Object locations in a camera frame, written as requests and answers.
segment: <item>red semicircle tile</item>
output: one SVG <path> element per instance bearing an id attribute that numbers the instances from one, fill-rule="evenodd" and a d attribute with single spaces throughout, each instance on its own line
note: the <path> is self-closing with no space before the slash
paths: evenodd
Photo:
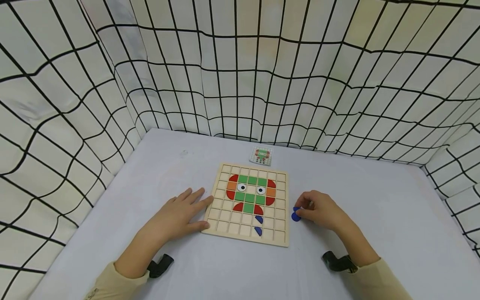
<path id="1" fill-rule="evenodd" d="M 267 197 L 266 204 L 267 204 L 267 205 L 272 205 L 274 201 L 275 201 L 275 198 Z"/>
<path id="2" fill-rule="evenodd" d="M 227 191 L 227 197 L 230 200 L 233 200 L 235 198 L 235 192 L 234 191 Z"/>
<path id="3" fill-rule="evenodd" d="M 239 180 L 239 176 L 237 174 L 230 176 L 229 181 L 237 182 Z"/>
<path id="4" fill-rule="evenodd" d="M 256 215 L 264 215 L 264 211 L 262 210 L 262 208 L 255 204 L 255 208 L 253 209 L 253 213 L 256 214 Z"/>
<path id="5" fill-rule="evenodd" d="M 273 180 L 270 180 L 270 179 L 268 180 L 267 186 L 269 188 L 276 188 L 275 182 L 273 182 Z"/>
<path id="6" fill-rule="evenodd" d="M 233 207 L 233 210 L 241 212 L 243 210 L 243 203 L 238 203 Z"/>

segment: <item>black clip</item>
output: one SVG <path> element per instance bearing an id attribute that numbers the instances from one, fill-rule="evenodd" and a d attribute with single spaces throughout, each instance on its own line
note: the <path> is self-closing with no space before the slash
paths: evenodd
<path id="1" fill-rule="evenodd" d="M 150 271 L 150 278 L 160 277 L 165 273 L 172 262 L 174 262 L 174 259 L 168 254 L 164 254 L 158 263 L 151 261 L 147 268 L 147 270 Z"/>
<path id="2" fill-rule="evenodd" d="M 328 251 L 322 256 L 327 267 L 334 272 L 348 270 L 349 273 L 355 273 L 358 267 L 352 262 L 349 255 L 337 258 L 333 252 Z"/>

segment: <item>orange tile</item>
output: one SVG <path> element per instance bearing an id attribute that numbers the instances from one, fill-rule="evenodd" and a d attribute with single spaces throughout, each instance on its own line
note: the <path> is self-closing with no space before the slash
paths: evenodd
<path id="1" fill-rule="evenodd" d="M 233 181 L 229 181 L 227 184 L 227 190 L 236 190 L 237 189 L 237 183 Z"/>
<path id="2" fill-rule="evenodd" d="M 267 197 L 275 197 L 275 189 L 267 188 Z"/>

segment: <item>beige sleeve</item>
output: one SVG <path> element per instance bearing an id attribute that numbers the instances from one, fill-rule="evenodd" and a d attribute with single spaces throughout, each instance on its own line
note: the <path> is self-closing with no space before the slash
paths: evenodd
<path id="1" fill-rule="evenodd" d="M 380 259 L 349 275 L 362 299 L 365 300 L 412 300 L 403 285 Z"/>
<path id="2" fill-rule="evenodd" d="M 120 275 L 113 262 L 109 263 L 95 281 L 84 300 L 129 300 L 147 282 L 150 272 L 137 279 Z"/>

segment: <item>child's arm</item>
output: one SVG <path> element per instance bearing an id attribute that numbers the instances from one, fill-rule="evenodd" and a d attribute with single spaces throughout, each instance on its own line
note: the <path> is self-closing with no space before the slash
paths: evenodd
<path id="1" fill-rule="evenodd" d="M 209 227 L 205 221 L 189 223 L 213 201 L 213 197 L 209 196 L 195 203 L 204 192 L 201 188 L 192 193 L 189 188 L 178 197 L 168 200 L 138 231 L 118 260 L 107 265 L 85 300 L 130 299 L 147 281 L 147 267 L 166 242 Z"/>
<path id="2" fill-rule="evenodd" d="M 295 206 L 303 208 L 296 211 L 298 216 L 332 230 L 342 240 L 352 262 L 359 267 L 351 278 L 363 299 L 411 300 L 387 263 L 368 243 L 360 228 L 329 195 L 318 191 L 304 192 Z"/>

